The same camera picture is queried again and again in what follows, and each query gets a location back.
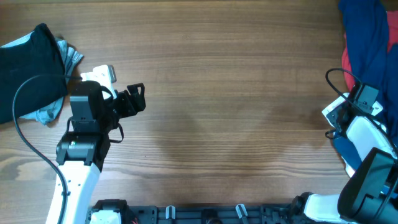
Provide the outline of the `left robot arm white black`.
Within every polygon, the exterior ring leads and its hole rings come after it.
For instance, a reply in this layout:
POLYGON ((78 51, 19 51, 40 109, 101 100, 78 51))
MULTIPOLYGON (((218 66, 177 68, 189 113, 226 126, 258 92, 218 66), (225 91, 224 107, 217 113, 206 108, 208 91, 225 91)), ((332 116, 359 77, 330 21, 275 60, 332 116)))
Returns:
POLYGON ((57 175, 47 223, 84 223, 104 160, 109 133, 122 130, 120 119, 146 108, 143 83, 111 91, 96 81, 78 83, 70 95, 72 116, 56 146, 57 175))

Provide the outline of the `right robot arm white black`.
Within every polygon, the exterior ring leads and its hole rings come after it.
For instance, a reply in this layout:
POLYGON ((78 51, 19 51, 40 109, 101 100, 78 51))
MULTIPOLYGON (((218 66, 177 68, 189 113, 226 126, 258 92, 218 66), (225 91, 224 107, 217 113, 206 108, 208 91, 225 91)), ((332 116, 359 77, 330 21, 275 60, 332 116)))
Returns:
POLYGON ((348 140, 342 153, 350 176, 336 195, 305 193, 294 198, 289 216, 295 223, 397 223, 397 148, 383 124, 378 90, 357 84, 322 113, 332 130, 326 137, 348 140))

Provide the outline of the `blue t-shirt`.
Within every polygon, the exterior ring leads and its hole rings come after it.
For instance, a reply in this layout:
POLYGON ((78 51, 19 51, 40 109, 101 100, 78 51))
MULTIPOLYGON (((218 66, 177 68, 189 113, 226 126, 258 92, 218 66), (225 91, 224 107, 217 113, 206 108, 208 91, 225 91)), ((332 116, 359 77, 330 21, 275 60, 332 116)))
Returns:
POLYGON ((397 144, 397 45, 387 53, 389 26, 387 10, 377 0, 341 0, 346 47, 351 72, 379 90, 383 107, 379 119, 397 144))

